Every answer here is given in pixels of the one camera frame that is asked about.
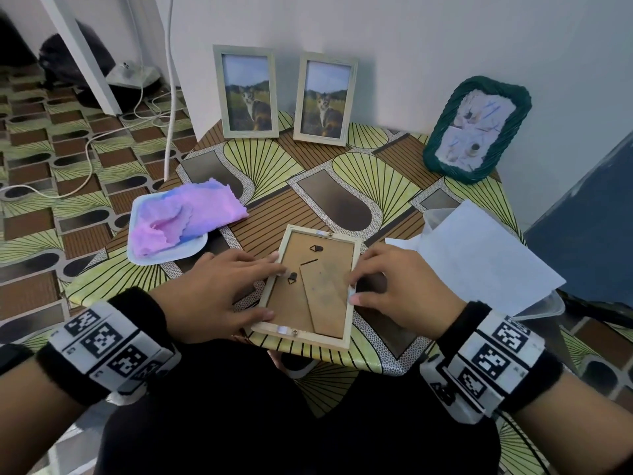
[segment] table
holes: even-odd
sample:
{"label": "table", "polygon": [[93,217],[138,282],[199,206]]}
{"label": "table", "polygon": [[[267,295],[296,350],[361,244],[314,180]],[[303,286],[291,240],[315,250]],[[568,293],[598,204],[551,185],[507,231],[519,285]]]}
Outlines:
{"label": "table", "polygon": [[[496,174],[465,185],[431,173],[422,163],[425,135],[352,123],[347,146],[296,142],[291,115],[279,112],[278,139],[225,140],[221,122],[210,129],[158,191],[213,177],[228,184],[249,218],[211,232],[201,253],[160,266],[137,267],[125,255],[127,228],[119,231],[66,287],[68,299],[89,306],[138,284],[151,289],[189,270],[204,251],[241,248],[257,258],[279,247],[289,223],[360,237],[365,246],[385,237],[422,231],[427,209],[456,207],[465,198],[486,207],[522,237]],[[256,303],[264,283],[237,303]],[[246,330],[258,346],[359,370],[404,374],[429,345],[383,314],[359,308],[349,351],[321,349]]]}

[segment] person's leg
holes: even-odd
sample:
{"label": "person's leg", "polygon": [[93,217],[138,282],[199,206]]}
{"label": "person's leg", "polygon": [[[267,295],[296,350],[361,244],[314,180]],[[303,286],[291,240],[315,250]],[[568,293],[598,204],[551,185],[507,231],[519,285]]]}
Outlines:
{"label": "person's leg", "polygon": [[495,424],[455,422],[416,364],[407,375],[362,372],[341,403],[318,421],[319,472],[495,474],[501,446]]}
{"label": "person's leg", "polygon": [[300,438],[287,434],[309,430],[314,417],[266,350],[216,340],[185,346],[182,354],[147,396],[111,416],[95,475],[206,472],[214,465],[241,471],[271,460],[280,439],[285,453],[299,453]]}

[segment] person's right hand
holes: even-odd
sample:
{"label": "person's right hand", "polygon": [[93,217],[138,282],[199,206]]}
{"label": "person's right hand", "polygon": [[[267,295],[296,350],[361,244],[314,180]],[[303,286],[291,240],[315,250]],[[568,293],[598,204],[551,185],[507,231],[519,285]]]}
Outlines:
{"label": "person's right hand", "polygon": [[466,306],[419,253],[384,243],[373,245],[360,256],[349,284],[380,272],[387,278],[386,292],[356,293],[349,302],[375,308],[418,335],[437,340]]}

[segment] green braided frame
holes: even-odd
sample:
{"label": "green braided frame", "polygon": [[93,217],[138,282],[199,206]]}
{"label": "green braided frame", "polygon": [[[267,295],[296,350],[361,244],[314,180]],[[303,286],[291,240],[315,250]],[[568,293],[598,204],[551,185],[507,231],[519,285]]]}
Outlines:
{"label": "green braided frame", "polygon": [[[442,143],[444,132],[450,126],[457,115],[457,110],[462,103],[463,97],[468,95],[472,90],[481,90],[487,95],[499,95],[508,98],[517,107],[506,120],[499,137],[490,145],[488,152],[484,156],[481,167],[466,172],[460,168],[446,165],[437,159],[435,153]],[[449,98],[444,111],[439,117],[433,133],[429,138],[426,148],[423,151],[422,159],[424,164],[432,172],[439,172],[448,175],[455,180],[464,183],[477,183],[483,180],[495,169],[497,162],[501,158],[501,154],[508,147],[514,135],[518,132],[521,122],[532,108],[532,99],[528,91],[519,85],[509,85],[501,83],[487,77],[471,77],[463,81]]]}

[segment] framed cat photo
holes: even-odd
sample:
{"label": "framed cat photo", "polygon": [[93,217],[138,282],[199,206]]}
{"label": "framed cat photo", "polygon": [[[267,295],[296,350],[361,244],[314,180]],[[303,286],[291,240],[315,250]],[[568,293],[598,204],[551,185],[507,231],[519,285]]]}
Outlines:
{"label": "framed cat photo", "polygon": [[225,138],[277,138],[273,50],[213,46]]}
{"label": "framed cat photo", "polygon": [[345,146],[358,60],[304,52],[292,138]]}

